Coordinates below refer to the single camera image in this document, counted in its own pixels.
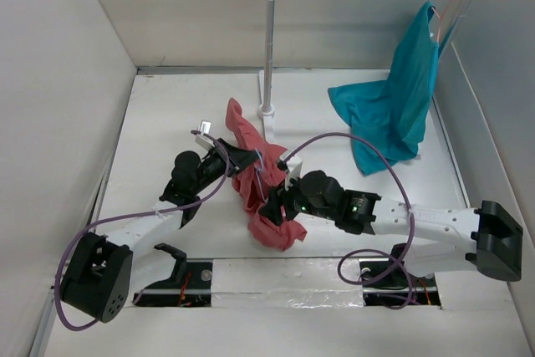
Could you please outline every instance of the red cloth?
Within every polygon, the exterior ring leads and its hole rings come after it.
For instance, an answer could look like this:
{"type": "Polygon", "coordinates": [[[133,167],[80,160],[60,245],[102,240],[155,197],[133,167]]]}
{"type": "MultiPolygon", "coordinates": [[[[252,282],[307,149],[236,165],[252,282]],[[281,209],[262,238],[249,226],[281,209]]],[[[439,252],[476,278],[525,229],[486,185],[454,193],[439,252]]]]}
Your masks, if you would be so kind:
{"type": "Polygon", "coordinates": [[[286,149],[266,142],[258,134],[257,129],[242,116],[242,107],[233,98],[228,101],[225,124],[236,136],[240,148],[257,149],[262,153],[264,171],[258,172],[262,182],[262,190],[255,172],[255,166],[261,167],[260,161],[249,166],[232,180],[234,190],[238,191],[245,201],[243,209],[251,217],[248,228],[252,235],[263,246],[283,251],[290,248],[296,239],[303,241],[307,231],[300,223],[287,221],[278,227],[258,214],[258,209],[264,205],[261,191],[267,197],[269,188],[277,186],[286,177],[286,173],[277,168],[277,159],[286,149]]]}

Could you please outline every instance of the white floor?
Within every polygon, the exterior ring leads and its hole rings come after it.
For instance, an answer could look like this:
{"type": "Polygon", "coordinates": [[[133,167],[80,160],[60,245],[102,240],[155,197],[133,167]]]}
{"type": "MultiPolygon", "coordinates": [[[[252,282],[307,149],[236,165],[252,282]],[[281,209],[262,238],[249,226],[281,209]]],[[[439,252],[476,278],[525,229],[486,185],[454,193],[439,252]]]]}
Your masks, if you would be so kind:
{"type": "MultiPolygon", "coordinates": [[[[385,71],[373,70],[277,72],[273,103],[278,143],[294,148],[325,131],[347,132],[329,103],[327,88],[384,76],[385,71]]],[[[214,136],[232,139],[224,125],[230,97],[241,103],[244,116],[261,130],[256,74],[138,76],[101,217],[150,209],[169,180],[176,155],[184,150],[203,153],[189,134],[201,120],[212,122],[214,136]]],[[[413,203],[464,207],[434,109],[426,123],[421,158],[398,164],[395,171],[413,203]]],[[[346,139],[317,142],[300,156],[305,172],[323,169],[347,188],[400,198],[388,173],[366,178],[359,174],[346,139]]],[[[351,236],[329,222],[299,220],[308,229],[303,243],[286,252],[260,246],[247,231],[241,199],[227,183],[167,242],[187,252],[189,258],[327,258],[359,247],[389,251],[405,240],[351,236]]],[[[240,269],[233,272],[237,274],[233,285],[239,288],[241,280],[242,291],[262,276],[255,279],[246,269],[242,276],[240,269]]],[[[313,278],[307,280],[313,286],[313,278]]],[[[239,303],[233,308],[192,311],[128,308],[112,323],[82,334],[70,333],[56,323],[47,355],[530,355],[505,283],[477,273],[447,273],[437,275],[437,280],[443,310],[275,308],[260,312],[242,309],[239,303]],[[121,340],[127,334],[130,340],[121,340]]],[[[84,320],[71,309],[69,316],[84,320]]]]}

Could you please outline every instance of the teal garment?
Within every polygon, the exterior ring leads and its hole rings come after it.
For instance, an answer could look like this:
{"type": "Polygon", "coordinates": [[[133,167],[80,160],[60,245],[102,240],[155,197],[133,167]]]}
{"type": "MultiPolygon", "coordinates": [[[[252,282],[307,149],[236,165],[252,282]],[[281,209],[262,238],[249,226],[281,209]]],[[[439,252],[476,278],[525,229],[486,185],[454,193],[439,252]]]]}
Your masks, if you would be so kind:
{"type": "MultiPolygon", "coordinates": [[[[418,154],[424,140],[438,70],[438,43],[430,38],[433,4],[425,3],[398,44],[388,79],[329,88],[329,98],[351,132],[374,144],[391,165],[418,154]]],[[[352,140],[364,175],[385,169],[366,145],[352,140]]]]}

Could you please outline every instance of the red towel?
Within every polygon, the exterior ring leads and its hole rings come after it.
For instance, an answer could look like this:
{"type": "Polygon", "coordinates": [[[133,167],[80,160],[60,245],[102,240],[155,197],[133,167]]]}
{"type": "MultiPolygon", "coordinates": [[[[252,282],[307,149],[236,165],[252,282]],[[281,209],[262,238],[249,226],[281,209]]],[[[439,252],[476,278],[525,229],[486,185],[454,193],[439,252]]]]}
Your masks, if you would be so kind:
{"type": "Polygon", "coordinates": [[[286,173],[277,168],[277,159],[286,149],[266,142],[257,129],[242,116],[242,107],[233,98],[228,101],[225,124],[236,136],[240,148],[256,149],[262,153],[263,171],[258,172],[262,186],[258,184],[255,172],[255,167],[260,169],[262,165],[260,161],[232,180],[234,190],[238,191],[245,201],[243,209],[251,217],[249,230],[252,235],[262,245],[283,251],[290,248],[296,239],[303,241],[307,231],[300,223],[288,221],[278,227],[258,214],[258,209],[264,205],[262,193],[267,197],[269,188],[277,186],[286,177],[286,173]]]}

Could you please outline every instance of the hanging teal fabric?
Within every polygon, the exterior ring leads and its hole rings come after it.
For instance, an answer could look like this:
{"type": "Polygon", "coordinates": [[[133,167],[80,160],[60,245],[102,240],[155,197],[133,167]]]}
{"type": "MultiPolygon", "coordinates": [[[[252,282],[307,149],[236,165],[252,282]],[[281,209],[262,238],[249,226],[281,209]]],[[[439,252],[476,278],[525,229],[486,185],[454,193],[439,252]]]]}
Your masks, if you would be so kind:
{"type": "MultiPolygon", "coordinates": [[[[388,79],[329,88],[329,98],[351,132],[374,144],[391,165],[418,154],[438,70],[438,43],[430,37],[433,4],[425,3],[398,44],[388,79]]],[[[368,147],[352,141],[364,175],[385,165],[368,147]]]]}

